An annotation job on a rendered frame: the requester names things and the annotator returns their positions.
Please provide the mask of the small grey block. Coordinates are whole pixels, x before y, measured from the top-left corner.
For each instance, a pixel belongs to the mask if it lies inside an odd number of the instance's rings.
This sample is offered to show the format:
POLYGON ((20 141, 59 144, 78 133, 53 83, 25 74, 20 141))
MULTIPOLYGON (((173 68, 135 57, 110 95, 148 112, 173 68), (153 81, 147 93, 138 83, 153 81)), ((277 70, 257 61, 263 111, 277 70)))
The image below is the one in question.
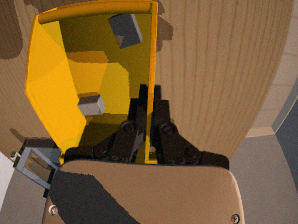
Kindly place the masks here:
POLYGON ((83 116, 103 114, 105 109, 101 95, 81 97, 77 106, 83 116))

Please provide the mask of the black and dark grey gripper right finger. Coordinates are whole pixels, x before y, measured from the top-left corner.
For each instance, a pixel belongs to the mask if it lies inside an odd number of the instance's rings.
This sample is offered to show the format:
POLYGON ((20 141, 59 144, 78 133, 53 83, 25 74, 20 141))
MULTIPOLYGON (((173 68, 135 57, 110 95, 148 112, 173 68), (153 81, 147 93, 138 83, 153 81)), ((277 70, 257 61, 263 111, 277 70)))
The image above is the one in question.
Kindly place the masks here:
POLYGON ((177 126, 171 123, 169 100, 161 99, 161 85, 154 86, 149 142, 156 149, 158 164, 209 164, 229 170, 226 156, 201 152, 179 134, 177 126))

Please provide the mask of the dark grey block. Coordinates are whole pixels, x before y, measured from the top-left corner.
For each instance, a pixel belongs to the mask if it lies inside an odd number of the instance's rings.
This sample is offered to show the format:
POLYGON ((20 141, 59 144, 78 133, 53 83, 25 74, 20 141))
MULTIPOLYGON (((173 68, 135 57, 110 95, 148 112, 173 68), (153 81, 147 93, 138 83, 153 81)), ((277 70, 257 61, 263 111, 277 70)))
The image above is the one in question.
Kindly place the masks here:
POLYGON ((120 49, 142 42, 134 14, 117 14, 108 19, 120 49))

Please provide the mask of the yellow bin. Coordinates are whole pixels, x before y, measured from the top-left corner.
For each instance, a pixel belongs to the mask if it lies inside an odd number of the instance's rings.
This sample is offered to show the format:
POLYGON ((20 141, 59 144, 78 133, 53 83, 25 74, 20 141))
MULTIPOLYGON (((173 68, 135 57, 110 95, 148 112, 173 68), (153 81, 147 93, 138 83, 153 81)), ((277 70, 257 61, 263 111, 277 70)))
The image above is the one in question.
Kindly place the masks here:
POLYGON ((157 164, 156 149, 149 149, 148 163, 157 164))
POLYGON ((136 163, 148 163, 157 11, 157 0, 95 0, 34 16, 25 93, 63 154, 71 147, 95 146, 118 131, 127 120, 130 99, 138 98, 140 84, 146 84, 146 141, 136 163), (141 43, 120 49, 108 22, 117 14, 135 15, 141 43), (105 104, 103 114, 83 116, 80 98, 95 95, 105 104))
POLYGON ((60 152, 60 155, 59 155, 59 158, 58 158, 58 159, 59 159, 60 165, 64 163, 64 162, 63 162, 63 160, 64 160, 64 155, 63 155, 62 152, 60 152))

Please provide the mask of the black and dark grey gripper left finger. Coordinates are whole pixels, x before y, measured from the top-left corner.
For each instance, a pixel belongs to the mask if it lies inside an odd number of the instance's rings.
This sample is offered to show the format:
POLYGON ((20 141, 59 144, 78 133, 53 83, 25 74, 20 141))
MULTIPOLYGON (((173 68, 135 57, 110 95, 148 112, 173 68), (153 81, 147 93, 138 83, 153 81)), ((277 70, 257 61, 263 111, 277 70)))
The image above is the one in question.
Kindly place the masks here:
POLYGON ((148 86, 140 84, 139 98, 131 98, 127 120, 121 123, 118 131, 96 146, 68 148, 64 162, 85 158, 136 163, 139 148, 146 141, 147 99, 148 86))

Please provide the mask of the grey slanted shelf rack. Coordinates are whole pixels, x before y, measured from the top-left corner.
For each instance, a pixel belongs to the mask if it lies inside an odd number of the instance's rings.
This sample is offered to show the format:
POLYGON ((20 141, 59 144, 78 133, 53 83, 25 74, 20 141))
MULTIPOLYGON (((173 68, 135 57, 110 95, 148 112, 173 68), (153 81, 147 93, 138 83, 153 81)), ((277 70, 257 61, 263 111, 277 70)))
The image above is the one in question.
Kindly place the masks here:
POLYGON ((12 151, 9 157, 13 161, 16 159, 13 164, 13 168, 15 168, 17 171, 22 173, 33 182, 45 188, 43 197, 47 198, 54 175, 60 166, 58 160, 60 152, 61 150, 56 145, 53 139, 25 139, 19 153, 12 151), (24 167, 30 151, 51 168, 51 172, 47 182, 45 182, 37 175, 32 173, 30 170, 28 170, 26 167, 24 167))

